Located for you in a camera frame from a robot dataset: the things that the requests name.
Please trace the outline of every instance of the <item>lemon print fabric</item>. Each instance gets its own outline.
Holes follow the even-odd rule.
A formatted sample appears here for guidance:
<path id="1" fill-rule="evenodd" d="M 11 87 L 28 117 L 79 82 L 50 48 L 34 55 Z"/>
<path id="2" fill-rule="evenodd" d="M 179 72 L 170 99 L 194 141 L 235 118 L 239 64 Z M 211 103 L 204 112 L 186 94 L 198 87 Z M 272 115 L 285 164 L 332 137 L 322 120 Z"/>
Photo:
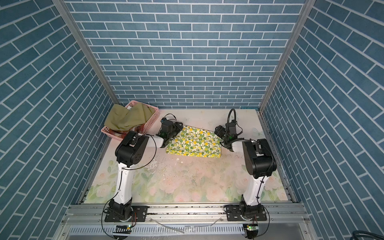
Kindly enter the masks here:
<path id="1" fill-rule="evenodd" d="M 220 138 L 211 131 L 184 126 L 170 141 L 167 153 L 194 157 L 220 157 Z"/>

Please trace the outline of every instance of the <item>metal corner post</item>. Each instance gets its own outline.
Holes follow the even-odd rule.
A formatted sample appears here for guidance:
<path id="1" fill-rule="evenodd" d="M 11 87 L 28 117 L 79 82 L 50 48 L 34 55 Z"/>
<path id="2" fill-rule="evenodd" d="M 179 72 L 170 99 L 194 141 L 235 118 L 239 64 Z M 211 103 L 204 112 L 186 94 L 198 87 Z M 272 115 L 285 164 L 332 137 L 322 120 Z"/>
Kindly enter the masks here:
<path id="1" fill-rule="evenodd" d="M 260 103 L 259 112 L 262 112 L 264 110 L 264 108 L 266 107 L 266 104 L 267 104 L 269 98 L 271 97 L 272 91 L 275 88 L 277 81 L 279 80 L 279 77 L 283 71 L 283 68 L 284 68 L 287 60 L 288 60 L 288 57 L 291 54 L 292 49 L 295 46 L 297 39 L 299 38 L 301 30 L 303 29 L 304 23 L 307 20 L 308 15 L 312 10 L 312 7 L 313 7 L 315 1 L 316 0 L 306 0 L 305 4 L 304 4 L 304 6 L 300 12 L 297 23 L 295 24 L 295 27 L 292 30 L 292 34 L 288 40 L 287 46 L 285 47 L 284 52 L 281 55 L 281 59 L 279 61 L 279 64 L 277 65 L 276 70 L 273 73 L 271 82 L 269 83 L 269 85 L 265 91 L 262 102 Z"/>
<path id="2" fill-rule="evenodd" d="M 63 18 L 67 27 L 71 31 L 76 42 L 79 44 L 80 49 L 83 51 L 85 57 L 88 59 L 89 64 L 95 71 L 100 82 L 102 83 L 105 90 L 107 91 L 109 97 L 112 99 L 113 103 L 120 104 L 117 96 L 115 95 L 111 86 L 109 85 L 108 80 L 103 73 L 103 70 L 101 69 L 99 63 L 96 61 L 96 58 L 94 57 L 91 49 L 88 46 L 88 43 L 85 41 L 83 35 L 81 34 L 81 31 L 78 25 L 76 24 L 76 21 L 73 18 L 72 14 L 70 13 L 67 5 L 65 4 L 64 0 L 52 0 L 52 2 L 57 8 L 57 10 L 59 11 L 61 17 Z"/>

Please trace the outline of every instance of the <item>laundry basket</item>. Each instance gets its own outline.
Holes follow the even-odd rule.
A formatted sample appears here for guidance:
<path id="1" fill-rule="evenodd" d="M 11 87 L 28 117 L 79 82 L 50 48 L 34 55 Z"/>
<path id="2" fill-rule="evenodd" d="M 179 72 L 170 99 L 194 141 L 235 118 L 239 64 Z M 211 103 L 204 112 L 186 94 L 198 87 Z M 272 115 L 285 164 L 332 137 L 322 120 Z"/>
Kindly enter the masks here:
<path id="1" fill-rule="evenodd" d="M 138 103 L 138 101 L 135 101 L 135 100 L 132 100 L 130 101 L 125 107 L 127 108 L 128 106 L 130 107 L 133 107 L 135 106 L 136 104 Z M 147 131 L 151 128 L 152 124 L 156 121 L 156 119 L 159 117 L 159 108 L 157 107 L 154 107 L 154 106 L 151 106 L 149 104 L 145 104 L 143 103 L 144 105 L 148 106 L 148 107 L 152 107 L 153 109 L 155 109 L 155 113 L 151 116 L 151 118 L 145 123 L 144 125 L 144 128 L 143 128 L 143 131 L 141 132 L 141 134 L 145 134 L 147 133 Z M 115 136 L 113 134 L 110 134 L 109 133 L 109 128 L 107 126 L 104 126 L 102 129 L 101 129 L 101 132 L 107 134 L 109 137 L 113 138 L 113 139 L 116 139 L 116 140 L 119 140 L 119 141 L 122 141 L 122 138 L 121 137 L 118 137 L 118 136 Z"/>

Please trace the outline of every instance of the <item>side wall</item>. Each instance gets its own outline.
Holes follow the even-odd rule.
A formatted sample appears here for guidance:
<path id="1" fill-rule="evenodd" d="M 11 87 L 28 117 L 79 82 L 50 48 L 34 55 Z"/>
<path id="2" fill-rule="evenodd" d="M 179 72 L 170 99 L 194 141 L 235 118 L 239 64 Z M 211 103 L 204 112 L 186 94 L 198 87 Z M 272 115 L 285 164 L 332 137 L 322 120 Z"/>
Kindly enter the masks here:
<path id="1" fill-rule="evenodd" d="M 383 13 L 317 0 L 264 112 L 320 239 L 384 233 Z"/>
<path id="2" fill-rule="evenodd" d="M 65 0 L 121 103 L 257 108 L 304 0 Z"/>
<path id="3" fill-rule="evenodd" d="M 89 177 L 112 103 L 50 0 L 0 6 L 0 239 L 45 239 Z"/>

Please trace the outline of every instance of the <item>green towel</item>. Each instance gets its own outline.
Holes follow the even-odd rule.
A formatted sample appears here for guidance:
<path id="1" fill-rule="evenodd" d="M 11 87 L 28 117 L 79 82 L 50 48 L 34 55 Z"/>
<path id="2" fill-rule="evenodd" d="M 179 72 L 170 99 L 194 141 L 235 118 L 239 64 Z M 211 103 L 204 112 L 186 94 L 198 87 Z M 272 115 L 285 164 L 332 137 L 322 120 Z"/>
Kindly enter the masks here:
<path id="1" fill-rule="evenodd" d="M 114 131 L 128 131 L 135 126 L 146 123 L 155 113 L 155 109 L 142 103 L 137 103 L 130 110 L 114 104 L 104 125 Z"/>

